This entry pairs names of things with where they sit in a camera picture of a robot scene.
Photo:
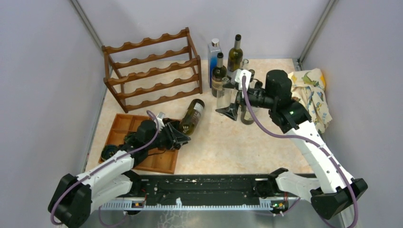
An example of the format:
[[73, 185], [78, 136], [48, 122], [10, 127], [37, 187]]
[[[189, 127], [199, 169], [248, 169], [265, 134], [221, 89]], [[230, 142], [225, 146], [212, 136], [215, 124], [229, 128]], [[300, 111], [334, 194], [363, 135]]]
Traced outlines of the green wine bottle white label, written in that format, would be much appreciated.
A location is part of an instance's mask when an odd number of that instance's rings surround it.
[[247, 106], [245, 104], [241, 105], [241, 116], [240, 120], [245, 125], [251, 125], [254, 123], [254, 119], [251, 116]]

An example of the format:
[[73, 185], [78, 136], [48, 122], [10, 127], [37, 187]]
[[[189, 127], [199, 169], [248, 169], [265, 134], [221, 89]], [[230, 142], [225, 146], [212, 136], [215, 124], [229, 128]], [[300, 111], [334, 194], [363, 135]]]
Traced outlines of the green wine bottle dark label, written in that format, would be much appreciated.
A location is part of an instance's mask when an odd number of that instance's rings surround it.
[[183, 134], [190, 136], [195, 131], [205, 108], [205, 103], [201, 99], [193, 99], [187, 111], [180, 121], [179, 130]]

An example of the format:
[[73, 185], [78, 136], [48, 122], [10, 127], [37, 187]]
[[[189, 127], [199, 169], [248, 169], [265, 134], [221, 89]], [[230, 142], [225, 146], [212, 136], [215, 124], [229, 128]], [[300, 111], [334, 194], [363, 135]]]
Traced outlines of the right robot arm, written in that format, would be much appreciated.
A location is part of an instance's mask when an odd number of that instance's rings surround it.
[[348, 207], [354, 210], [354, 222], [358, 220], [358, 199], [367, 190], [364, 179], [354, 178], [337, 161], [321, 139], [306, 108], [292, 98], [291, 79], [283, 70], [267, 72], [265, 82], [257, 81], [250, 86], [252, 72], [238, 69], [233, 79], [224, 77], [217, 90], [236, 90], [235, 101], [228, 107], [217, 109], [218, 113], [232, 120], [238, 118], [238, 108], [246, 107], [252, 118], [254, 108], [268, 110], [273, 123], [282, 133], [271, 136], [290, 139], [308, 162], [314, 178], [306, 178], [280, 168], [270, 173], [266, 181], [254, 187], [260, 198], [290, 193], [311, 203], [315, 212], [329, 220]]

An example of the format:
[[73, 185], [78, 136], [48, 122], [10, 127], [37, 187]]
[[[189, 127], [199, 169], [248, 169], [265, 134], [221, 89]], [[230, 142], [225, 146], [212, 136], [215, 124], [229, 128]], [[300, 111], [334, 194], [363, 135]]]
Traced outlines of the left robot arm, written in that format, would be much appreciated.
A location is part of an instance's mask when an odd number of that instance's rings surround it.
[[180, 149], [189, 141], [171, 122], [142, 121], [130, 142], [120, 145], [112, 157], [87, 172], [61, 178], [48, 206], [51, 222], [78, 228], [108, 201], [125, 194], [138, 196], [142, 179], [132, 169], [150, 150]]

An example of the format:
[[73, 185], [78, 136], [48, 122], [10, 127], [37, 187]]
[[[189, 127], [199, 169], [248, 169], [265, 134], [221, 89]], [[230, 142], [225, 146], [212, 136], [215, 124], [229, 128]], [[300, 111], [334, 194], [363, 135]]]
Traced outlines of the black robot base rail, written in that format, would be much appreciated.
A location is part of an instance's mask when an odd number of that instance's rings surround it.
[[145, 197], [147, 206], [257, 206], [273, 199], [288, 206], [288, 194], [267, 174], [143, 175], [126, 197]]

